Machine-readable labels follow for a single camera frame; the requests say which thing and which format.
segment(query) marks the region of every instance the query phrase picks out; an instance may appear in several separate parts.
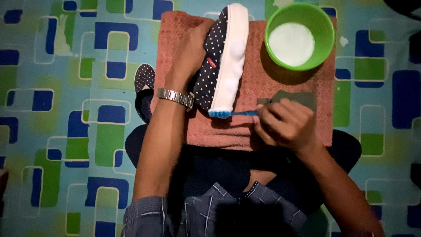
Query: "white foam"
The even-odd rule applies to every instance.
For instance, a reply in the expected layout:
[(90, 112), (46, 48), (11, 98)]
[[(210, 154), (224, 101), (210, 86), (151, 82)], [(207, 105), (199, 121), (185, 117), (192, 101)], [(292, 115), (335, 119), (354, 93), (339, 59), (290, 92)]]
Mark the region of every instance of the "white foam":
[(302, 24), (288, 22), (277, 26), (269, 36), (274, 55), (283, 63), (297, 67), (309, 60), (314, 51), (311, 31)]

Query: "orange towel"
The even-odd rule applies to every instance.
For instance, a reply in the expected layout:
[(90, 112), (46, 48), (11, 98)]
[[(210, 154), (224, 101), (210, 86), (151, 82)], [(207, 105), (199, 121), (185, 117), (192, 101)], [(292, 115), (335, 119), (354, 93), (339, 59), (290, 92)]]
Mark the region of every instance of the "orange towel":
[[(199, 25), (205, 18), (185, 12), (169, 11), (161, 17), (158, 35), (155, 88), (163, 87), (175, 50), (187, 29)], [(244, 71), (240, 80), (234, 111), (254, 110), (258, 98), (271, 98), (277, 91), (312, 92), (317, 101), (317, 132), (325, 146), (332, 144), (332, 94), (335, 76), (335, 49), (319, 67), (305, 72), (293, 72), (277, 66), (264, 46), (266, 21), (249, 22)], [(157, 97), (152, 99), (155, 109)], [(224, 149), (257, 151), (267, 146), (255, 134), (248, 116), (229, 119), (210, 118), (202, 110), (189, 113), (187, 144)]]

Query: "red label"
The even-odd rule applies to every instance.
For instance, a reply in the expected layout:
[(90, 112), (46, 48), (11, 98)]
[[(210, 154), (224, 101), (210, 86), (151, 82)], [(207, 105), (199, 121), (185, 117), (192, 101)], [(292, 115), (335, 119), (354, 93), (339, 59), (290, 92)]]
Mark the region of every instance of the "red label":
[(216, 68), (216, 64), (212, 61), (212, 59), (210, 57), (208, 57), (206, 60), (209, 62), (210, 66), (212, 68)]

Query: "white rubber sole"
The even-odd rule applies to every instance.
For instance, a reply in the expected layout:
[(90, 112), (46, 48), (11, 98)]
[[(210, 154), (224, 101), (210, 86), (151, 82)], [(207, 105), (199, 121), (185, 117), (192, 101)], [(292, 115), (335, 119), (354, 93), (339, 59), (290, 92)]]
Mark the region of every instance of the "white rubber sole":
[(238, 83), (242, 75), (248, 38), (248, 10), (239, 3), (228, 5), (228, 25), (224, 51), (210, 111), (233, 110)]

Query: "person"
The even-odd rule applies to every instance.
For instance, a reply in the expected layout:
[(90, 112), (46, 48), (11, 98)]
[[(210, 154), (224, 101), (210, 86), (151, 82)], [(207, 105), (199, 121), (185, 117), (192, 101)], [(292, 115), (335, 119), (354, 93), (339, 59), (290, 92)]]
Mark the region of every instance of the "person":
[[(187, 32), (166, 89), (188, 91), (212, 23)], [(343, 236), (383, 236), (347, 175), (361, 155), (359, 142), (334, 130), (325, 148), (309, 108), (288, 99), (258, 105), (254, 134), (273, 148), (261, 152), (185, 145), (185, 111), (160, 99), (149, 124), (128, 136), (126, 151), (137, 169), (122, 236), (296, 236), (322, 203)]]

